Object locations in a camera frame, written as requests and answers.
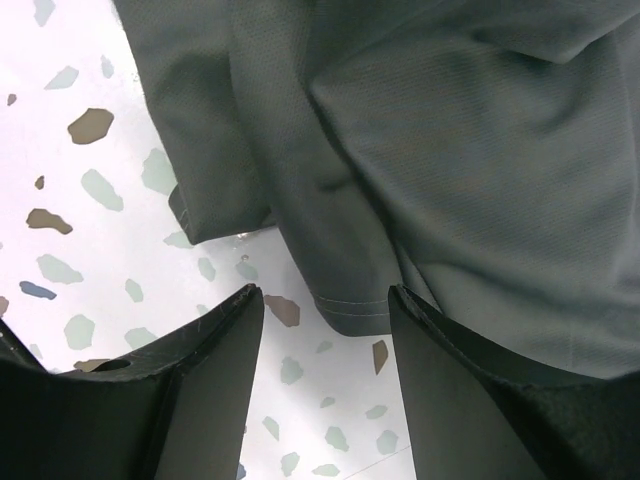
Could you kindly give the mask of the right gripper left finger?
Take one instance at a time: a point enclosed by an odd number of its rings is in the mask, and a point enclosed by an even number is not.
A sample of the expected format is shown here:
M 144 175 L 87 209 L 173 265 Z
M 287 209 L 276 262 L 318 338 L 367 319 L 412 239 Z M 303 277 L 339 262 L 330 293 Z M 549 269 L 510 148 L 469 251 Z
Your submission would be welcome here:
M 48 372 L 1 330 L 5 479 L 233 479 L 263 332 L 249 284 L 91 371 Z

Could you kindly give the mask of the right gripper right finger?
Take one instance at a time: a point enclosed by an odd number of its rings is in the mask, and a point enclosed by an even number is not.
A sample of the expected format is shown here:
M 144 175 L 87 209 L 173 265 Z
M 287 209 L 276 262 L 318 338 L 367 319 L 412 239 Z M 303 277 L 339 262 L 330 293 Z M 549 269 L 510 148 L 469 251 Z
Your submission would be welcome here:
M 420 479 L 639 475 L 639 377 L 596 379 L 514 353 L 408 289 L 388 297 Z

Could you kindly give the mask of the dark grey t shirt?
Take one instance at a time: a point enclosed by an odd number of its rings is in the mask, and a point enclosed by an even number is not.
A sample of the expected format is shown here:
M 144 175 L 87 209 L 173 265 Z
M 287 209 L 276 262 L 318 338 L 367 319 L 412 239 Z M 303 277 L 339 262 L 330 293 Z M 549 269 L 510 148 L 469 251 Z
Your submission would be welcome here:
M 635 1 L 120 1 L 190 242 L 276 226 L 321 315 L 391 285 L 526 357 L 639 367 Z

